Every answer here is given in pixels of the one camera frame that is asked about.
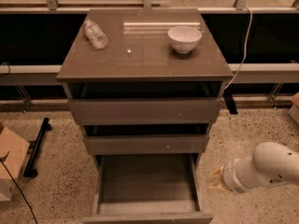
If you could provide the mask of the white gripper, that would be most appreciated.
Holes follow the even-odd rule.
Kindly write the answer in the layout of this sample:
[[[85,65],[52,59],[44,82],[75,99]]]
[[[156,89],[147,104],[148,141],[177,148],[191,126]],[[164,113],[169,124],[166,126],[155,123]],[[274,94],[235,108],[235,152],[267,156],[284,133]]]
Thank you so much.
[[[241,183],[236,174],[237,162],[238,159],[229,161],[224,165],[224,167],[220,166],[210,175],[210,178],[221,178],[221,181],[223,182],[225,187],[222,184],[218,184],[211,185],[208,188],[211,191],[217,192],[219,194],[226,194],[227,189],[235,194],[243,194],[247,192],[248,189]]]

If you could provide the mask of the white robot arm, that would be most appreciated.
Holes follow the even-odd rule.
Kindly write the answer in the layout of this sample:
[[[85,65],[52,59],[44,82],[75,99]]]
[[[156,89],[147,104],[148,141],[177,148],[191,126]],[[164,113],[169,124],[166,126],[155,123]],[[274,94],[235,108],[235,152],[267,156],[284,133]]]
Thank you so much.
[[[299,153],[278,143],[261,143],[246,158],[236,158],[219,167],[207,184],[212,191],[235,194],[255,188],[299,185]]]

